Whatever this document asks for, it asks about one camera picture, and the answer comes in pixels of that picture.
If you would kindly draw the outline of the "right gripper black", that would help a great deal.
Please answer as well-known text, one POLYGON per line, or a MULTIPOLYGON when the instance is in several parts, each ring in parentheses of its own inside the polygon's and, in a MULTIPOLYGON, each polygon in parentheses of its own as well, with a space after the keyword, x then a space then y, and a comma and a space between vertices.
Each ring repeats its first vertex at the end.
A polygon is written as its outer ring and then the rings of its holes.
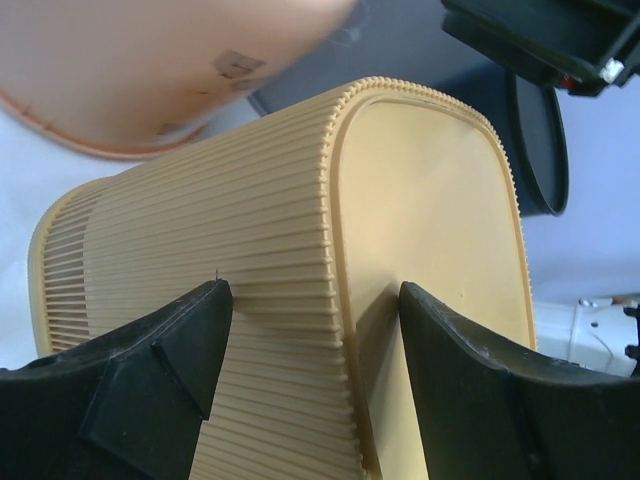
POLYGON ((514 74, 597 97, 639 75, 637 1, 450 0, 442 29, 514 74))

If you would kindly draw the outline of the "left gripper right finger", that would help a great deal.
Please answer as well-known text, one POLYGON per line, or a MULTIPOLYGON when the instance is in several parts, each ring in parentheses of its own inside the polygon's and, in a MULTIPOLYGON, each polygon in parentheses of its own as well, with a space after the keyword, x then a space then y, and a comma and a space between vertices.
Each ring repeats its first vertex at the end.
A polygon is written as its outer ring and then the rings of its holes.
POLYGON ((432 479, 635 479, 639 382, 548 357, 400 288, 399 320, 432 479))

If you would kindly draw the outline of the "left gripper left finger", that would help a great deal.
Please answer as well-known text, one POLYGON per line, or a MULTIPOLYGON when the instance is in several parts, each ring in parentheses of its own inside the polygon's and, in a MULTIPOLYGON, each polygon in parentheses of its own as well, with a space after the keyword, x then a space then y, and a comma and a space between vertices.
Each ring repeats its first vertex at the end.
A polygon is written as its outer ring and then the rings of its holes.
POLYGON ((1 373, 5 479, 185 479, 212 410, 233 297, 222 279, 1 373))

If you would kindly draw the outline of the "tan mesh square basket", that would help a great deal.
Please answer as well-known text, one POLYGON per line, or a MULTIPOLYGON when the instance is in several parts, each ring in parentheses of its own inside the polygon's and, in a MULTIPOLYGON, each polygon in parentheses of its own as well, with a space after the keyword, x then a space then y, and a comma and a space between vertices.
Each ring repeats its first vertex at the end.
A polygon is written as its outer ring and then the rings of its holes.
POLYGON ((234 297, 195 479, 431 479, 397 300, 409 281, 526 347, 504 147, 474 108, 368 77, 83 184, 38 223, 40 355, 214 277, 234 297))

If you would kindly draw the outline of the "dark navy round bin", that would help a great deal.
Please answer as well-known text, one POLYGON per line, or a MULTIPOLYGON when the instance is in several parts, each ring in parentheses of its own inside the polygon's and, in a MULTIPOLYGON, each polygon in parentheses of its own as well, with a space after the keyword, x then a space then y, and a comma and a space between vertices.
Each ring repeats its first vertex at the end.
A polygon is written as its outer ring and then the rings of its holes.
POLYGON ((569 199, 569 157, 554 89, 505 75, 514 174, 523 217, 562 215, 569 199))

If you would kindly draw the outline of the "tan round bin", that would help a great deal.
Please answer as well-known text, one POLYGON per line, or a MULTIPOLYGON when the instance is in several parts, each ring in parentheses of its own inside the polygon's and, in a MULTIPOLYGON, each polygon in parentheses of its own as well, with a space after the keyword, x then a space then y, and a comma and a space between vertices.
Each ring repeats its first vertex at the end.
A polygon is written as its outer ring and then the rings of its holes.
POLYGON ((352 1, 5 1, 1 105, 115 159, 194 139, 341 28, 352 1))

